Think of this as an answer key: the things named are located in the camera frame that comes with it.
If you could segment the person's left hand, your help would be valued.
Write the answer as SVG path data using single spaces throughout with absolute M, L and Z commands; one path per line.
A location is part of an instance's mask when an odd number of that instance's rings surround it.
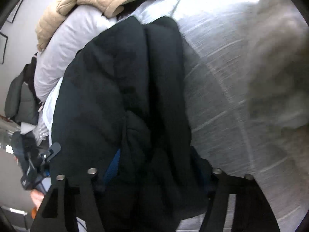
M 45 195 L 38 190 L 31 190 L 30 197 L 36 207 L 36 210 L 39 210 L 39 207 L 41 206 L 41 203 L 43 202 Z

